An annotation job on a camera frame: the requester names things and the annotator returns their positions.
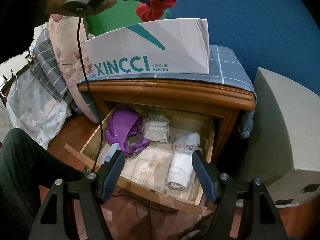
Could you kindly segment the white floral underwear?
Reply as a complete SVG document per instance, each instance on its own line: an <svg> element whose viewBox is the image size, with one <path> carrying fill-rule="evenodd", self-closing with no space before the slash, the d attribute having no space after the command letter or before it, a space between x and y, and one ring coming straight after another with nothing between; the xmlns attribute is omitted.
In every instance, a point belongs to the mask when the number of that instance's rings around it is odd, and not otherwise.
<svg viewBox="0 0 320 240"><path fill-rule="evenodd" d="M189 133L179 136L173 143L172 148L175 152L192 154L201 148L200 144L200 135L198 133Z"/></svg>

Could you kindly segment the purple bra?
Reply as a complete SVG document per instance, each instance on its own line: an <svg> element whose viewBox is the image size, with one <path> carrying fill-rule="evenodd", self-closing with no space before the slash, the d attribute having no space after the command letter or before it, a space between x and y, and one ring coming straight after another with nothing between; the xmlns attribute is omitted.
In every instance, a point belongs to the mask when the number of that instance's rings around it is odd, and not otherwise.
<svg viewBox="0 0 320 240"><path fill-rule="evenodd" d="M118 143L128 156L144 151L151 143L142 134L143 117L129 109L116 110L108 122L106 140L109 144Z"/></svg>

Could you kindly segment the wooden drawer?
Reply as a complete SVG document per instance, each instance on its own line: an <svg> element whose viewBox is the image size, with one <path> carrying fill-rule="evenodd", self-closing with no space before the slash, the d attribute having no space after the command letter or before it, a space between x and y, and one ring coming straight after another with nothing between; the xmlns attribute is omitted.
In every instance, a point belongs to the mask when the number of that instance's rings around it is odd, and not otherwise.
<svg viewBox="0 0 320 240"><path fill-rule="evenodd" d="M207 161L212 158L215 128L213 117L157 107L132 105L140 114L160 114L170 120L169 142L152 142L136 157L126 158L117 185L152 202L196 215L205 215L203 189L195 175L182 191L172 190L165 184L173 157L172 143L180 135L196 132Z"/></svg>

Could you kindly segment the beige floral pillow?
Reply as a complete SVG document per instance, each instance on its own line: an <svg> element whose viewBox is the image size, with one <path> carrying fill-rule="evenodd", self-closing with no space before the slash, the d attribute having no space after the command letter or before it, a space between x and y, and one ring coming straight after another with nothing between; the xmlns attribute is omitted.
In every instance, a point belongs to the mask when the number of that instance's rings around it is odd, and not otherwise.
<svg viewBox="0 0 320 240"><path fill-rule="evenodd" d="M97 123L91 101L83 99L77 86L84 75L94 72L84 46L84 42L87 41L84 21L77 17L53 14L47 27L57 64L74 102L85 116Z"/></svg>

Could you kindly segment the grey cabinet box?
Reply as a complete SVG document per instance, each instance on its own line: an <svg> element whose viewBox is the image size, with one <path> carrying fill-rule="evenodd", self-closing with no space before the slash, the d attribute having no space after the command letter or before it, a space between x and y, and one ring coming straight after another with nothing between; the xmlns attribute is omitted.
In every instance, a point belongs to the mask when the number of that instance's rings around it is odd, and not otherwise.
<svg viewBox="0 0 320 240"><path fill-rule="evenodd" d="M257 105L240 179L260 178L278 208L319 195L319 96L280 74L258 68Z"/></svg>

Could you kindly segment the blue foam mat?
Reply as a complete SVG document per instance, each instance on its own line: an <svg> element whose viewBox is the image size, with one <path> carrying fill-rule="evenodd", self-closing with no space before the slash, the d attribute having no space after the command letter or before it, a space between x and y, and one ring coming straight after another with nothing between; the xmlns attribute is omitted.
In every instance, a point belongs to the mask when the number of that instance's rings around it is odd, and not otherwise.
<svg viewBox="0 0 320 240"><path fill-rule="evenodd" d="M319 0L176 0L169 18L206 18L210 43L319 93Z"/></svg>

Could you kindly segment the beige folded underwear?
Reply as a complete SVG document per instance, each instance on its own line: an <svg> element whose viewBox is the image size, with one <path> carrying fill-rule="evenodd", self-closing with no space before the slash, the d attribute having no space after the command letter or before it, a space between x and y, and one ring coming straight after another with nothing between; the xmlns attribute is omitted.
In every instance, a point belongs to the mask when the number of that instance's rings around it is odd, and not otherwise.
<svg viewBox="0 0 320 240"><path fill-rule="evenodd" d="M169 129L169 121L147 120L142 128L142 133L144 139L148 139L151 142L157 141L169 143Z"/></svg>

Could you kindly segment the white folded underwear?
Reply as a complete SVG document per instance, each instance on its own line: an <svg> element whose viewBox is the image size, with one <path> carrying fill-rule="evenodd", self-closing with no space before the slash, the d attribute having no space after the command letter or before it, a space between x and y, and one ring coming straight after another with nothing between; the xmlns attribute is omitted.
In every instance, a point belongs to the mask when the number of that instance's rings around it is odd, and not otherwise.
<svg viewBox="0 0 320 240"><path fill-rule="evenodd" d="M175 152L168 169L166 185L170 189L182 191L187 188L192 172L191 154Z"/></svg>

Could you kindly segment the black trouser leg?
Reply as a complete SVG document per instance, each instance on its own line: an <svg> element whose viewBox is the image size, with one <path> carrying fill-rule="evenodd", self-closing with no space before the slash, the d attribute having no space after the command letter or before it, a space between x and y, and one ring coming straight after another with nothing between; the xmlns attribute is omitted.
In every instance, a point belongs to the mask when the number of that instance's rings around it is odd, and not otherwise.
<svg viewBox="0 0 320 240"><path fill-rule="evenodd" d="M41 206L41 186L50 188L57 179L83 177L24 130L10 130L1 148L1 239L28 239Z"/></svg>

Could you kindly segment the grey plaid pillow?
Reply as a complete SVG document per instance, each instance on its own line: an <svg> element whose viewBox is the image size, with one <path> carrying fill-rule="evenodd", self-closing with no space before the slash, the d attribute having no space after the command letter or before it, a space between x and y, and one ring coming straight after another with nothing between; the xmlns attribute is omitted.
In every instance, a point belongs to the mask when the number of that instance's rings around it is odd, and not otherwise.
<svg viewBox="0 0 320 240"><path fill-rule="evenodd" d="M34 61L30 71L57 102L71 103L72 96L57 64L47 28L41 31L35 46L29 49Z"/></svg>

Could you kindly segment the red underwear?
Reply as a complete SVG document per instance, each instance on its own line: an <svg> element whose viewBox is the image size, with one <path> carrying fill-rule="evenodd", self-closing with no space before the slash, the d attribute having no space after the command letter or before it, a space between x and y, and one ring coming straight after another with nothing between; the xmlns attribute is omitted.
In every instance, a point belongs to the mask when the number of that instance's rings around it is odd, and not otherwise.
<svg viewBox="0 0 320 240"><path fill-rule="evenodd" d="M142 22L160 20L164 11L176 5L176 0L150 0L150 4L140 3L136 7L136 14Z"/></svg>

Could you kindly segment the white XINCCI shoe box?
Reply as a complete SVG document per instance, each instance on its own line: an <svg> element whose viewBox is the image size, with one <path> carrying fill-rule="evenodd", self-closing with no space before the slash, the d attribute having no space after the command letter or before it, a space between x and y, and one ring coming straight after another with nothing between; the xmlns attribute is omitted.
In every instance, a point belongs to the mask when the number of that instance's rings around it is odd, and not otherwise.
<svg viewBox="0 0 320 240"><path fill-rule="evenodd" d="M173 18L130 25L85 42L97 77L209 73L207 19Z"/></svg>

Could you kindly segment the wooden nightstand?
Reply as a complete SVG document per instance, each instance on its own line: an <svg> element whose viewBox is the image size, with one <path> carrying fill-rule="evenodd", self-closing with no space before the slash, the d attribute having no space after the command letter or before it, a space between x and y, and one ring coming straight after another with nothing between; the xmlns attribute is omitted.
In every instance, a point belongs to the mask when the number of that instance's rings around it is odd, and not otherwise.
<svg viewBox="0 0 320 240"><path fill-rule="evenodd" d="M213 83L169 80L127 79L93 81L81 84L80 92L91 91L100 112L106 116L106 102L131 103L219 118L212 160L220 155L241 111L256 106L253 92Z"/></svg>

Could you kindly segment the white patterned bedding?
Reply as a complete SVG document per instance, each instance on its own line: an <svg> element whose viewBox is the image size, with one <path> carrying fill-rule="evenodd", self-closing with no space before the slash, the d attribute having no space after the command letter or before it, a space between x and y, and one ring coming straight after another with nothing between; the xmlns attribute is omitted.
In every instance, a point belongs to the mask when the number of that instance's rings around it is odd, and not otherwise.
<svg viewBox="0 0 320 240"><path fill-rule="evenodd" d="M47 149L70 116L67 103L46 91L22 56L1 64L1 142L11 129L21 128Z"/></svg>

